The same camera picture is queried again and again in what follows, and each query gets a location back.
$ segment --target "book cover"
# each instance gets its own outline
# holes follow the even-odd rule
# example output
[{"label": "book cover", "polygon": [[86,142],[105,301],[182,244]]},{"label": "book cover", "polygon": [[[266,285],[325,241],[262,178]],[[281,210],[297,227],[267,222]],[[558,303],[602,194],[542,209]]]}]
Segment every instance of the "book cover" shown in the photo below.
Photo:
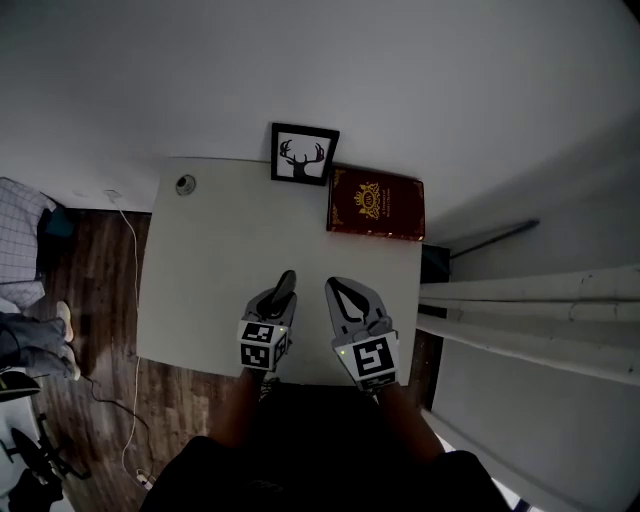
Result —
[{"label": "book cover", "polygon": [[327,231],[423,240],[422,182],[406,176],[336,166],[329,183]]}]

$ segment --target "gold emblem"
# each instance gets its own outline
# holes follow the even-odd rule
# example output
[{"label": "gold emblem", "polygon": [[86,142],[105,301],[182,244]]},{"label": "gold emblem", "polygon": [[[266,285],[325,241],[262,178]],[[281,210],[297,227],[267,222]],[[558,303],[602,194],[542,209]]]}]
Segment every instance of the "gold emblem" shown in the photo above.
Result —
[{"label": "gold emblem", "polygon": [[359,213],[367,218],[378,220],[380,217],[380,190],[377,183],[360,185],[360,192],[356,193],[357,206],[362,206]]}]

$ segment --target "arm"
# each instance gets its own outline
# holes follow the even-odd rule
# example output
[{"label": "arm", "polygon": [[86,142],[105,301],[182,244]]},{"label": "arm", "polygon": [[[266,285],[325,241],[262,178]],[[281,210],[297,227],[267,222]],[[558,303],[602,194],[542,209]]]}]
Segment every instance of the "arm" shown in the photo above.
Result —
[{"label": "arm", "polygon": [[249,368],[242,370],[222,404],[219,420],[211,427],[209,437],[229,448],[239,448],[245,443],[258,410],[265,374]]},{"label": "arm", "polygon": [[429,463],[444,453],[440,440],[397,382],[383,387],[377,397],[387,427],[405,446],[414,462]]}]

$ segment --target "white table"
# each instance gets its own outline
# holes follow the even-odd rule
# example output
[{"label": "white table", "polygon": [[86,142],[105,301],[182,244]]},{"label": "white table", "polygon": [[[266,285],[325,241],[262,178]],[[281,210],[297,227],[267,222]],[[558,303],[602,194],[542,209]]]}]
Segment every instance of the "white table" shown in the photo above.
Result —
[{"label": "white table", "polygon": [[[151,217],[142,269],[137,352],[141,357],[237,376],[236,329],[249,299],[298,275],[298,306],[284,382],[347,385],[330,349],[324,284],[356,279],[382,297],[400,336],[400,381],[411,369],[421,244],[329,233],[328,188],[272,181],[270,165],[169,159]],[[176,181],[197,187],[179,196]]]}]

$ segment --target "floor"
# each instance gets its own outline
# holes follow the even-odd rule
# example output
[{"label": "floor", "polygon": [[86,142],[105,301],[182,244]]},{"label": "floor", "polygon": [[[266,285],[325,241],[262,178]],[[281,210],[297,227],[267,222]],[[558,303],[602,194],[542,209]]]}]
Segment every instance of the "floor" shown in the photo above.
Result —
[{"label": "floor", "polygon": [[[118,213],[72,215],[78,223],[75,236],[45,275],[47,295],[29,314],[40,319],[55,316],[56,301],[66,300],[76,333],[73,347],[83,373],[96,381],[95,393],[131,407],[137,363],[133,236]],[[127,218],[136,231],[142,262],[151,217],[127,214]],[[416,405],[428,395],[432,352],[428,339],[416,340],[409,384]],[[233,379],[145,359],[139,364],[137,412],[150,426],[157,475],[191,437],[207,433]],[[94,401],[84,379],[39,381],[43,390],[33,398],[36,415],[47,414],[56,438],[67,435],[75,441],[67,454],[69,462],[80,467],[84,462],[92,473],[86,481],[69,477],[64,484],[76,512],[137,511],[145,491],[127,476],[121,461],[131,416]],[[147,431],[140,424],[124,463],[132,475],[151,467]]]}]

